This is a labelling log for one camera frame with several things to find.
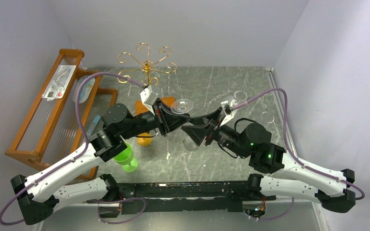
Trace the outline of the orange plastic wine glass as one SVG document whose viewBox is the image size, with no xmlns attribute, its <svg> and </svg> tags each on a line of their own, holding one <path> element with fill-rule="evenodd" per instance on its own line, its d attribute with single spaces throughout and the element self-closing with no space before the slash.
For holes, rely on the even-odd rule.
<svg viewBox="0 0 370 231">
<path fill-rule="evenodd" d="M 152 142 L 153 136 L 146 132 L 136 136 L 137 144 L 140 146 L 148 146 Z"/>
</svg>

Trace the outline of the clear wine glass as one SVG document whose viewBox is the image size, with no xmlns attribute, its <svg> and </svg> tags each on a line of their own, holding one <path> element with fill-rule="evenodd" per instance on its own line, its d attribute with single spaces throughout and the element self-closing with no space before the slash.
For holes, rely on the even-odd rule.
<svg viewBox="0 0 370 231">
<path fill-rule="evenodd" d="M 185 114 L 192 110 L 194 103 L 190 99 L 179 99 L 171 105 L 171 111 L 175 114 Z M 184 148 L 191 152 L 198 149 L 198 146 L 192 141 L 192 139 L 186 135 L 183 139 Z"/>
</svg>

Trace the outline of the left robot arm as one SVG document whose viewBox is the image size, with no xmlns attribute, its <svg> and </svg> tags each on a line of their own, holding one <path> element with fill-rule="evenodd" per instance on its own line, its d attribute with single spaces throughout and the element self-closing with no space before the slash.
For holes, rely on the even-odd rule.
<svg viewBox="0 0 370 231">
<path fill-rule="evenodd" d="M 59 209 L 82 201 L 120 199 L 119 186 L 109 174 L 85 183 L 70 185 L 69 182 L 84 171 L 122 154 L 127 149 L 126 139 L 154 129 L 161 135 L 175 131 L 190 121 L 192 108 L 193 105 L 184 100 L 167 105 L 161 99 L 156 99 L 148 111 L 138 115 L 132 115 L 121 103 L 109 107 L 102 116 L 104 127 L 85 137 L 76 151 L 39 173 L 11 179 L 22 221 L 34 225 Z"/>
</svg>

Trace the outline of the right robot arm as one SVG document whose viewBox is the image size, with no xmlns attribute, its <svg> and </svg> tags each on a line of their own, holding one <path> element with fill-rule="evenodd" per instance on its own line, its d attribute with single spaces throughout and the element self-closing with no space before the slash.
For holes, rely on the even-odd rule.
<svg viewBox="0 0 370 231">
<path fill-rule="evenodd" d="M 224 117 L 222 109 L 218 109 L 191 119 L 191 124 L 181 129 L 197 146 L 208 146 L 215 141 L 235 157 L 249 159 L 249 166 L 256 171 L 249 175 L 245 187 L 250 199 L 301 198 L 336 213 L 346 213 L 356 205 L 356 194 L 349 189 L 355 181 L 354 171 L 335 171 L 304 161 L 272 143 L 271 132 L 256 121 L 250 120 L 242 132 L 237 132 L 221 124 Z"/>
</svg>

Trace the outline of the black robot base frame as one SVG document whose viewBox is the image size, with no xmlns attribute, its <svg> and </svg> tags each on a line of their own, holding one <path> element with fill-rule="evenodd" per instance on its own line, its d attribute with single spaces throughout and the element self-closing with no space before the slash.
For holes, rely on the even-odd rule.
<svg viewBox="0 0 370 231">
<path fill-rule="evenodd" d="M 118 183 L 111 193 L 90 203 L 100 204 L 101 218 L 114 218 L 112 203 L 122 201 L 119 213 L 214 211 L 242 212 L 243 202 L 274 201 L 249 190 L 247 181 L 206 181 L 180 183 Z"/>
</svg>

